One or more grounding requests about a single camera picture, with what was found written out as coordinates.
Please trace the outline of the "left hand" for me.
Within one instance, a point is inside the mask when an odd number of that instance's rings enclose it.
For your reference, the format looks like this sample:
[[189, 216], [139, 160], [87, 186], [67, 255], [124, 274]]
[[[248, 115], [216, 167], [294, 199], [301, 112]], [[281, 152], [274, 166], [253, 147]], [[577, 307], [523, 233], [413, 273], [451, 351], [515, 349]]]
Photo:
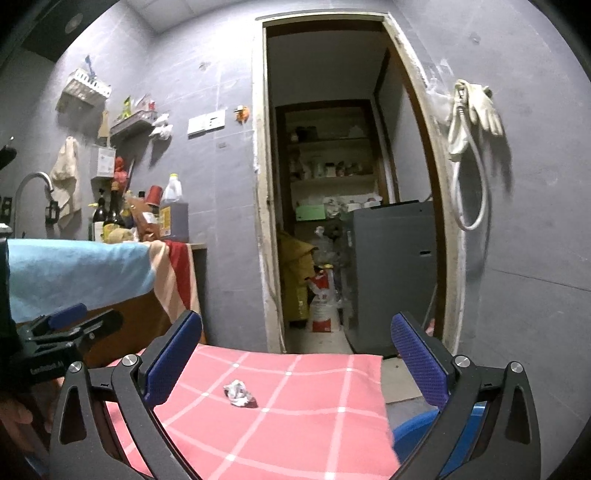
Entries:
[[[64, 378], [34, 385], [31, 398], [44, 420], [44, 430], [51, 434], [55, 410]], [[40, 435], [34, 432], [34, 414], [17, 400], [1, 401], [1, 423], [15, 445], [25, 454], [40, 451]]]

